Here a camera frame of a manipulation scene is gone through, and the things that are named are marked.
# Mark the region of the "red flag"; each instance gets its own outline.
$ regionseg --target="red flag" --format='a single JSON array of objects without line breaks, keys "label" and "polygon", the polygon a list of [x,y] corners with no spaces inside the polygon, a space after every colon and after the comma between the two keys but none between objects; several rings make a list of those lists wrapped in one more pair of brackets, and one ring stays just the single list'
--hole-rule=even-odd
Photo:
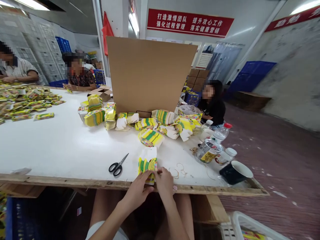
[{"label": "red flag", "polygon": [[103,47],[104,47],[104,54],[108,56],[108,45],[107,45],[107,39],[106,36],[114,36],[111,25],[109,23],[109,20],[107,18],[106,12],[104,12],[103,16],[103,28],[102,28],[102,33],[103,33]]}]

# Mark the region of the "black scissors handle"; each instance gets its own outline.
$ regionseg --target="black scissors handle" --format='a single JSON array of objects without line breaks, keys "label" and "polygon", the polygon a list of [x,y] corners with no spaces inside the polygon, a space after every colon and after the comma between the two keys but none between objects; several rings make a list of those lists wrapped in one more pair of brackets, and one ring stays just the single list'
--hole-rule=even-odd
[{"label": "black scissors handle", "polygon": [[113,172],[113,175],[116,177],[122,172],[122,166],[119,163],[113,163],[109,167],[109,172]]}]

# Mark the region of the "white shirt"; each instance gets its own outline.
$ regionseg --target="white shirt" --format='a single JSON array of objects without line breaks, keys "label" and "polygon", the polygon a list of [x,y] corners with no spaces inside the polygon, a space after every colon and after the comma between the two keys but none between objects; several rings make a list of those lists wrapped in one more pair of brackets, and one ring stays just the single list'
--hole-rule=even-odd
[{"label": "white shirt", "polygon": [[8,77],[28,77],[28,73],[30,72],[30,70],[33,70],[39,76],[39,80],[36,82],[36,84],[41,86],[45,85],[42,81],[41,75],[39,75],[38,73],[38,70],[30,62],[17,57],[14,64],[16,66],[3,66],[5,69],[5,74]]}]

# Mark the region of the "white bottle cap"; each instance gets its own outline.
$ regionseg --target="white bottle cap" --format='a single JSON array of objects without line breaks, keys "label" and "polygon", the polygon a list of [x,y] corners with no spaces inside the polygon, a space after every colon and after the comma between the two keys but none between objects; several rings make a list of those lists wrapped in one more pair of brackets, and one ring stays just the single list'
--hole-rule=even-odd
[{"label": "white bottle cap", "polygon": [[230,156],[235,156],[235,155],[237,155],[237,151],[236,150],[234,150],[233,148],[227,148],[226,150],[225,150],[225,152],[228,154],[228,155],[230,155]]}]

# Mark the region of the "plastic curtain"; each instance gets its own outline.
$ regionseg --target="plastic curtain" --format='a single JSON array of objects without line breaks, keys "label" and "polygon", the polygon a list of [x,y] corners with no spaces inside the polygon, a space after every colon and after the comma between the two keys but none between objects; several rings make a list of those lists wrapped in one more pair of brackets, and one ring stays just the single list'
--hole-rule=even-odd
[{"label": "plastic curtain", "polygon": [[219,80],[225,83],[226,77],[237,59],[244,44],[217,42],[214,48],[213,56],[206,68],[209,70],[207,82]]},{"label": "plastic curtain", "polygon": [[103,16],[103,28],[102,28],[102,33],[103,33],[103,48],[104,48],[104,54],[108,56],[108,45],[107,45],[107,36],[114,36],[111,25],[109,23],[109,20],[107,18],[106,12],[104,12]]}]

